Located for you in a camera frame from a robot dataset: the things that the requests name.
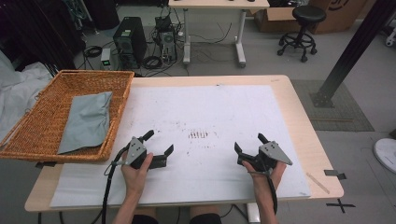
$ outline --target wicker basket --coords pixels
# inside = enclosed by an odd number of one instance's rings
[[[134,72],[63,70],[38,94],[38,100],[0,143],[0,158],[25,161],[105,161],[119,128]],[[112,91],[110,126],[104,143],[58,155],[74,96]]]

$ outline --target hand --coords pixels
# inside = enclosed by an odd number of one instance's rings
[[[122,154],[122,159],[126,159],[127,152]],[[126,185],[126,195],[125,198],[128,196],[140,196],[143,193],[143,189],[146,183],[146,175],[149,170],[149,166],[152,161],[152,153],[149,153],[145,160],[142,163],[140,169],[134,169],[130,165],[122,165],[122,175],[124,176],[125,185]]]
[[[247,161],[242,161],[248,172],[256,172],[253,166]],[[275,189],[279,186],[282,175],[285,172],[286,164],[278,161],[276,167],[271,173],[271,179],[274,183]],[[272,200],[270,186],[268,185],[267,177],[260,174],[251,174],[254,184],[254,194],[258,204],[273,207],[274,203]]]

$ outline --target cardboard box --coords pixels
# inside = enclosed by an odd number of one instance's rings
[[[269,7],[254,14],[260,32],[297,32],[300,25],[291,12],[293,7]]]
[[[312,34],[327,34],[348,30],[360,15],[367,0],[310,0],[309,5],[325,10],[327,18],[308,28]]]
[[[361,13],[358,16],[358,19],[364,19],[367,14],[369,13],[369,11],[371,10],[371,8],[373,7],[375,3],[375,0],[367,0],[366,4],[364,5],[363,9],[361,10]]]

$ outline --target gray mat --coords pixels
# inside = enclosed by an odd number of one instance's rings
[[[318,92],[323,82],[323,80],[291,81],[316,131],[374,131],[373,126],[366,116],[364,116],[344,83],[341,84],[332,98],[334,108],[314,107],[309,94]]]

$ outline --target black tape cross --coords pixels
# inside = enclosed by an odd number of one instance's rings
[[[332,176],[337,176],[339,180],[347,179],[346,174],[338,174],[338,171],[336,170],[324,170],[325,175],[332,175]]]
[[[337,199],[337,201],[338,201],[338,203],[326,203],[326,205],[327,206],[335,206],[335,207],[341,207],[341,211],[343,212],[343,213],[345,213],[346,212],[346,210],[344,210],[344,207],[356,207],[355,205],[353,205],[353,204],[347,204],[347,203],[341,203],[341,200],[340,199]]]

